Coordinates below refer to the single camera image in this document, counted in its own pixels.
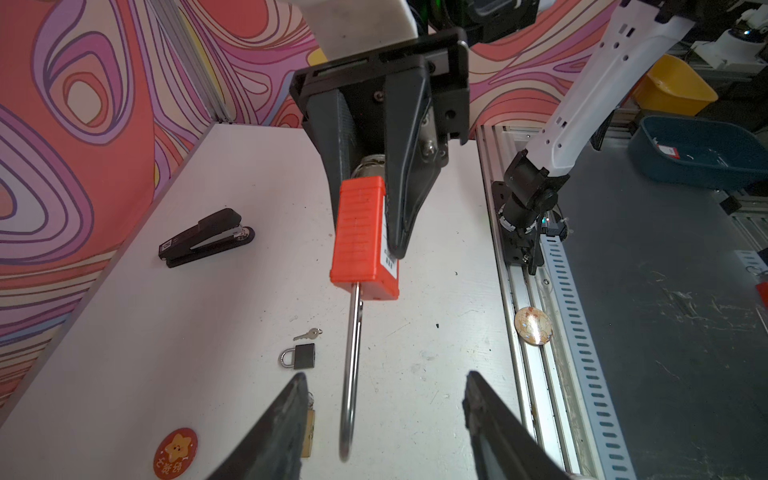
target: yellow star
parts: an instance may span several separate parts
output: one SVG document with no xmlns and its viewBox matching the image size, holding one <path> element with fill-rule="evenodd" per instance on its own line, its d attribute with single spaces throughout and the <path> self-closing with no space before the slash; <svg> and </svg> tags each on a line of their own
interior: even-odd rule
<svg viewBox="0 0 768 480">
<path fill-rule="evenodd" d="M 192 437 L 183 437 L 180 433 L 177 433 L 164 449 L 168 454 L 168 461 L 173 463 L 179 458 L 188 456 L 190 453 L 190 443 L 192 443 Z"/>
</svg>

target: red round badge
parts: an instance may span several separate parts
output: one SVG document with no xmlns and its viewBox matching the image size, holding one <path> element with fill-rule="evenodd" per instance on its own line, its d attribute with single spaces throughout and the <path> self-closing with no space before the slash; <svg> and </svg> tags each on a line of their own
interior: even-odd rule
<svg viewBox="0 0 768 480">
<path fill-rule="evenodd" d="M 154 474 L 163 480 L 170 480 L 184 473 L 192 465 L 197 453 L 197 435 L 193 429 L 178 429 L 171 432 L 154 453 Z"/>
</svg>

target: white sticker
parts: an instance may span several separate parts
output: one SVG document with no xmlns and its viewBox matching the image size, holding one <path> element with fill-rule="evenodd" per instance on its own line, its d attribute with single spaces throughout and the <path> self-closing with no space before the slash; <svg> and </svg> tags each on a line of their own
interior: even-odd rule
<svg viewBox="0 0 768 480">
<path fill-rule="evenodd" d="M 661 144 L 659 144 L 658 147 L 662 154 L 666 154 L 674 158 L 680 158 L 680 155 L 677 153 L 677 149 L 675 147 L 668 147 L 667 145 Z"/>
<path fill-rule="evenodd" d="M 386 197 L 384 197 L 382 202 L 382 252 L 380 261 L 384 268 L 397 280 L 397 259 L 389 254 L 389 245 L 386 239 Z"/>
</svg>

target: blue bin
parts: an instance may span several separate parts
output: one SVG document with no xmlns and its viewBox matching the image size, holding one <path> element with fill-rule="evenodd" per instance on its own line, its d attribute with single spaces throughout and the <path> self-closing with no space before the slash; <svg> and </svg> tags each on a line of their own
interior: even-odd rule
<svg viewBox="0 0 768 480">
<path fill-rule="evenodd" d="M 632 163 L 661 182 L 739 190 L 768 180 L 768 151 L 750 132 L 699 118 L 643 118 L 629 142 Z"/>
</svg>

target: black stapler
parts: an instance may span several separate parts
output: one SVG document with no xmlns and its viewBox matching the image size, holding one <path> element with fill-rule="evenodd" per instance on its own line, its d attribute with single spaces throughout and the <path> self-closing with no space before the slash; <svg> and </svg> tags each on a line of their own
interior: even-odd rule
<svg viewBox="0 0 768 480">
<path fill-rule="evenodd" d="M 253 228 L 242 227 L 243 218 L 231 208 L 217 211 L 192 228 L 163 242 L 157 255 L 168 268 L 241 247 L 253 240 Z"/>
</svg>

